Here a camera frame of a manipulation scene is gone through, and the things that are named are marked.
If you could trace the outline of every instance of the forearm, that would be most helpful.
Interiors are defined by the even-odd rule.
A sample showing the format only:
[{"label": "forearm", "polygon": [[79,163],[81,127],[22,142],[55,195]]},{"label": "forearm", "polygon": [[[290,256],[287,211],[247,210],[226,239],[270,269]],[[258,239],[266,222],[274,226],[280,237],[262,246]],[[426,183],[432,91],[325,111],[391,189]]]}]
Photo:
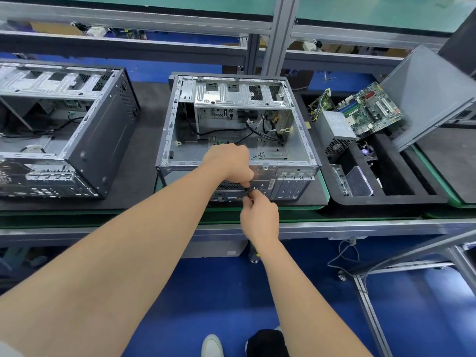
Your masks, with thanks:
[{"label": "forearm", "polygon": [[224,179],[220,171],[198,167],[5,294],[0,340],[26,356],[122,354]]},{"label": "forearm", "polygon": [[260,248],[259,253],[291,357],[371,357],[279,240]]}]

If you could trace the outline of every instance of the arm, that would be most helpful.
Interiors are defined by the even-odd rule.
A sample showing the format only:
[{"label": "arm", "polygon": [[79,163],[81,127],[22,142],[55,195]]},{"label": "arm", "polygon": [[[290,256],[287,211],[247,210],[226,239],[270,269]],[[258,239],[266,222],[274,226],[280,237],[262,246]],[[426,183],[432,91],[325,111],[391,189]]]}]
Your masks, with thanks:
[{"label": "arm", "polygon": [[371,357],[278,240],[276,204],[257,190],[252,198],[243,199],[241,227],[265,265],[289,355]]},{"label": "arm", "polygon": [[0,341],[29,356],[120,356],[225,179],[249,153],[211,147],[186,176],[122,213],[0,297]]}]

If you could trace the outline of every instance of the power supply unit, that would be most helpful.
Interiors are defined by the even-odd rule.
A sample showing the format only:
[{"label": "power supply unit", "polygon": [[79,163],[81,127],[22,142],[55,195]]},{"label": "power supply unit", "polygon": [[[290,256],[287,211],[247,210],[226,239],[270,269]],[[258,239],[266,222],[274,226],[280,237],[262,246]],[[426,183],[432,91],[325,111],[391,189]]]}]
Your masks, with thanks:
[{"label": "power supply unit", "polygon": [[0,60],[0,197],[105,198],[139,111],[123,68]]},{"label": "power supply unit", "polygon": [[[174,73],[156,167],[168,185],[200,165],[220,143],[246,145],[250,189],[296,201],[321,163],[284,77]],[[223,181],[211,201],[241,200],[246,190]]]},{"label": "power supply unit", "polygon": [[316,131],[331,163],[334,163],[356,139],[344,114],[336,111],[324,110],[316,120]]}]

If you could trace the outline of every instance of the green circuit board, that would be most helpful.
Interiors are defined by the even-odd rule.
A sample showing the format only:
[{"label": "green circuit board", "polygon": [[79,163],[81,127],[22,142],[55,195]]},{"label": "green circuit board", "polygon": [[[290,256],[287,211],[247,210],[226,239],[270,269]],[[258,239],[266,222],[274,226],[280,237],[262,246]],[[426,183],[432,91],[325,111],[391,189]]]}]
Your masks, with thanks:
[{"label": "green circuit board", "polygon": [[376,82],[337,104],[360,140],[402,119],[402,113]]}]

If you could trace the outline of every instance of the hand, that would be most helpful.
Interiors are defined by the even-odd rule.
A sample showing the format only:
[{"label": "hand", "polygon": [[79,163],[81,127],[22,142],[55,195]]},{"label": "hand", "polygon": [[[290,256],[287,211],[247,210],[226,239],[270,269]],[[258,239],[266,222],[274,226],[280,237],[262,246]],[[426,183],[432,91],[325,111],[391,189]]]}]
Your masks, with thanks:
[{"label": "hand", "polygon": [[253,170],[249,168],[249,151],[244,145],[233,143],[213,145],[203,157],[202,163],[216,163],[223,170],[223,180],[240,183],[245,188],[253,179]]},{"label": "hand", "polygon": [[271,203],[259,190],[251,192],[251,199],[243,198],[240,222],[241,229],[259,253],[269,243],[277,241],[279,234],[277,205]]}]

